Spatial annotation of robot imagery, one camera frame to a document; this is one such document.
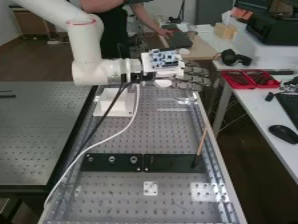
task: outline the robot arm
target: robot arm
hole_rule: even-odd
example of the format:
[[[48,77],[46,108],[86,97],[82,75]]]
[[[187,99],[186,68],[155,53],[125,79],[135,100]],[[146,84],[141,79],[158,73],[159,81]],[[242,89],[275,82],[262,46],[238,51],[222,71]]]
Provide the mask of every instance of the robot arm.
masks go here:
[[[141,62],[137,59],[102,60],[100,39],[103,24],[96,15],[86,14],[65,0],[14,2],[68,32],[76,85],[117,84],[121,82],[121,74],[130,81],[130,74],[141,73]]]

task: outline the wooden stick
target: wooden stick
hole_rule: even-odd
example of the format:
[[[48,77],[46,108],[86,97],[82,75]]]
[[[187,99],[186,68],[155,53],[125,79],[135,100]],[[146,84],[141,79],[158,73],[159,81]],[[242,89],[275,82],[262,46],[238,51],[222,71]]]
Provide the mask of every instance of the wooden stick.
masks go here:
[[[199,146],[198,146],[197,156],[199,156],[199,154],[202,152],[202,145],[203,145],[203,141],[206,138],[206,134],[207,134],[207,127],[205,127],[205,129],[203,129],[203,134],[202,134],[202,139],[201,139]]]

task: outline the black shirt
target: black shirt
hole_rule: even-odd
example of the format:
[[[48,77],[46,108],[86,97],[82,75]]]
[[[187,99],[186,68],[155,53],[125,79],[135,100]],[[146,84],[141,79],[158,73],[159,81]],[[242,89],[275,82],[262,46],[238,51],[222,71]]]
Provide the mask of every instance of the black shirt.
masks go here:
[[[129,58],[127,13],[122,9],[122,5],[96,15],[101,18],[105,26],[100,43],[102,58]]]

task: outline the person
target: person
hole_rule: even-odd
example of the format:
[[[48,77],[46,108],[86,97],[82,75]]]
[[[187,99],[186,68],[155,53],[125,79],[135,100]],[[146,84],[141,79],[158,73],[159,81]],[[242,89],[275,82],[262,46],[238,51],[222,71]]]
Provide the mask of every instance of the person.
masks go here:
[[[125,3],[129,4],[135,17],[147,28],[166,38],[171,35],[170,30],[162,29],[155,24],[139,1],[142,2],[142,0],[81,0],[82,10],[96,14],[105,26],[100,43],[101,55],[105,59],[130,57],[126,31],[127,13],[122,9]]]

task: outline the red box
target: red box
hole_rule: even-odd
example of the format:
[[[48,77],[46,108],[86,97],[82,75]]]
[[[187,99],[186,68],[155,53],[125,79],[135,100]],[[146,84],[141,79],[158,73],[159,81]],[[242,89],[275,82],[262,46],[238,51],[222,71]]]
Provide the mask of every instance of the red box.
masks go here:
[[[280,83],[271,77],[271,75],[266,71],[245,70],[243,72],[254,80],[256,88],[279,88]],[[259,78],[262,79],[260,82],[263,82],[263,84],[258,83],[256,79]]]
[[[222,71],[221,75],[234,89],[255,89],[255,82],[238,70]]]

